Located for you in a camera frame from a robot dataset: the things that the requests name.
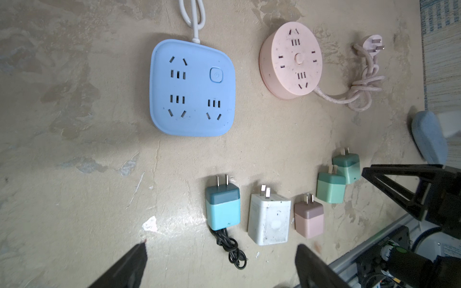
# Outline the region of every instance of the power cord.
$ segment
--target power cord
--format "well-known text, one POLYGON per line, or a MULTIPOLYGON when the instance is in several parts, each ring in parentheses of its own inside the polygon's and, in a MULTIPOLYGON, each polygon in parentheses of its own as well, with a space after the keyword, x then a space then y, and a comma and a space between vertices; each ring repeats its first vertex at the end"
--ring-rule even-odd
POLYGON ((186 8, 184 8, 184 0, 179 0, 179 10, 181 10, 181 15, 184 21, 186 21, 187 25, 194 30, 194 37, 192 38, 192 42, 200 44, 199 30, 202 29, 203 26, 205 26, 205 7, 203 6, 202 0, 190 0, 190 7, 192 9, 192 21, 187 15, 186 8), (200 23, 197 23, 198 17, 195 1, 197 1, 197 4, 199 5, 200 23))
POLYGON ((371 92, 380 92, 382 88, 375 87, 373 84, 377 81, 384 80, 384 76, 376 76, 379 71, 377 54, 380 50, 384 49, 384 46, 380 46, 382 38, 379 35, 373 35, 364 40, 362 45, 354 44, 354 48, 360 56, 364 56, 366 59, 366 67, 362 72, 362 79, 352 82, 345 99, 334 99, 327 94, 323 93, 322 90, 317 86, 314 88, 314 92, 322 97, 323 99, 336 104, 347 104, 347 106, 357 112, 365 111, 370 108, 372 104, 371 92), (352 102, 356 101, 359 97, 364 96, 366 104, 363 107, 357 107, 352 105, 352 102))
POLYGON ((247 266, 247 256, 238 248, 238 243, 234 238, 230 238, 227 234, 227 228, 213 231, 211 234, 216 237, 216 244, 222 246, 226 252, 229 252, 229 262, 235 265, 237 269, 242 270, 247 266))

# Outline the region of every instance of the stained floor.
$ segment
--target stained floor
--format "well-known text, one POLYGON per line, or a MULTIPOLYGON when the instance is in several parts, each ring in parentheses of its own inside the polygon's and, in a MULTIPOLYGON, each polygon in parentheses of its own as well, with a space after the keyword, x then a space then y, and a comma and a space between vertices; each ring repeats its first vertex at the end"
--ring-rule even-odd
POLYGON ((213 138, 169 136, 148 111, 150 56, 190 39, 177 1, 16 0, 0 4, 0 286, 87 287, 147 239, 142 287, 294 286, 297 244, 329 263, 403 214, 361 179, 325 204, 325 233, 259 247, 246 233, 262 183, 294 201, 343 146, 370 164, 422 163, 409 113, 424 109, 418 0, 205 0, 202 44, 236 69, 236 114, 213 138), (319 40, 320 87, 347 91, 363 59, 351 46, 383 36, 383 92, 356 113, 313 93, 283 101, 264 86, 262 42, 299 21, 319 40), (248 257, 239 271, 209 233, 204 190, 228 173, 242 221, 229 229, 248 257), (142 224, 156 217, 157 232, 142 224))

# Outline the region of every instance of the wire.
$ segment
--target wire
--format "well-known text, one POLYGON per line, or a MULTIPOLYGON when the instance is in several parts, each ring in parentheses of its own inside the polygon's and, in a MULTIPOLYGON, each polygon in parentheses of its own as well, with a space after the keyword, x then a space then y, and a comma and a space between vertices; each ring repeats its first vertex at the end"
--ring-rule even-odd
POLYGON ((413 246, 411 246, 411 252, 416 253, 420 245, 423 243, 423 241, 427 237, 431 236, 432 234, 441 232, 441 231, 442 231, 442 227, 434 227, 434 228, 428 229, 424 231, 423 233, 421 233, 421 235, 419 235, 418 238, 416 238, 416 240, 413 242, 413 246))
POLYGON ((402 286, 400 284, 398 284, 397 282, 395 282, 392 278, 390 278, 387 275, 381 274, 381 273, 371 274, 370 276, 367 276, 366 278, 364 278, 363 281, 362 281, 363 284, 361 284, 362 288, 367 288, 367 285, 370 282, 370 280, 375 278, 375 277, 379 277, 379 276, 383 277, 381 280, 379 280, 379 282, 383 281, 384 279, 388 279, 392 283, 394 283, 394 287, 397 286, 397 287, 402 288, 402 286))
POLYGON ((352 82, 352 87, 350 88, 345 99, 334 99, 327 94, 323 93, 322 90, 317 86, 314 88, 314 92, 317 93, 323 99, 330 101, 336 104, 347 104, 347 106, 357 112, 365 111, 370 108, 372 104, 371 92, 382 91, 382 88, 375 87, 373 84, 377 81, 384 80, 384 76, 376 76, 379 71, 378 66, 378 56, 375 55, 372 57, 370 53, 358 44, 353 46, 359 54, 365 56, 366 67, 362 72, 362 79, 352 82), (364 96, 366 104, 363 107, 356 107, 352 105, 352 102, 356 101, 359 97, 364 96))
POLYGON ((181 10, 181 15, 184 21, 186 21, 187 25, 194 30, 194 37, 192 38, 192 42, 200 44, 199 30, 205 26, 205 7, 203 6, 202 0, 190 0, 190 7, 192 9, 192 21, 187 15, 186 8, 184 8, 184 0, 179 0, 179 10, 181 10), (195 1, 197 1, 197 4, 199 5, 200 23, 197 23, 197 7, 195 6, 195 1))
POLYGON ((242 270, 247 266, 247 256, 238 248, 238 243, 234 238, 230 238, 227 234, 227 228, 213 231, 211 234, 216 237, 216 244, 222 246, 226 252, 229 252, 229 262, 235 265, 237 269, 242 270))

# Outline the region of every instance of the white cable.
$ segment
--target white cable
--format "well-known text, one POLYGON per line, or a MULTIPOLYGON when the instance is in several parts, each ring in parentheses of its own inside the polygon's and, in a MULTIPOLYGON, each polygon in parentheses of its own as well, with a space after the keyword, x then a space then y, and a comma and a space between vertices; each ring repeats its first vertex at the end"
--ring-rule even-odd
POLYGON ((205 26, 205 7, 203 6, 202 0, 190 0, 190 7, 192 8, 192 21, 187 15, 186 8, 184 8, 184 0, 179 0, 179 10, 181 10, 181 15, 184 21, 186 21, 187 25, 194 30, 194 37, 192 38, 192 42, 200 44, 199 30, 205 26), (198 17, 195 1, 197 1, 197 4, 199 5, 200 23, 197 23, 198 17))
POLYGON ((323 93, 322 90, 317 86, 314 88, 314 92, 317 95, 321 96, 323 99, 330 101, 336 104, 347 104, 348 107, 354 111, 362 112, 370 108, 372 104, 371 91, 379 92, 382 91, 381 88, 373 86, 373 83, 376 81, 384 80, 384 76, 376 76, 379 71, 379 66, 377 64, 378 58, 377 55, 372 57, 368 51, 358 44, 354 44, 354 48, 366 59, 366 67, 362 72, 362 79, 352 82, 352 87, 350 88, 345 99, 334 99, 327 94, 323 93), (363 107, 356 107, 352 105, 352 102, 356 101, 360 96, 365 96, 366 104, 363 107))

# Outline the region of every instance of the green charger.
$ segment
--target green charger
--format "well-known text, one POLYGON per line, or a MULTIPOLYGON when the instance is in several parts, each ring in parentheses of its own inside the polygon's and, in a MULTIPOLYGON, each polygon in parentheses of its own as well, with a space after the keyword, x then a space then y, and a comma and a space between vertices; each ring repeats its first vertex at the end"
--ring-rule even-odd
POLYGON ((338 166, 330 165, 328 173, 320 172, 317 180, 317 199, 327 203, 343 203, 346 177, 336 174, 338 166))
POLYGON ((341 155, 333 157, 333 165, 338 166, 338 175, 346 177, 346 184, 352 184, 360 179, 359 155, 349 153, 349 148, 343 149, 341 155))

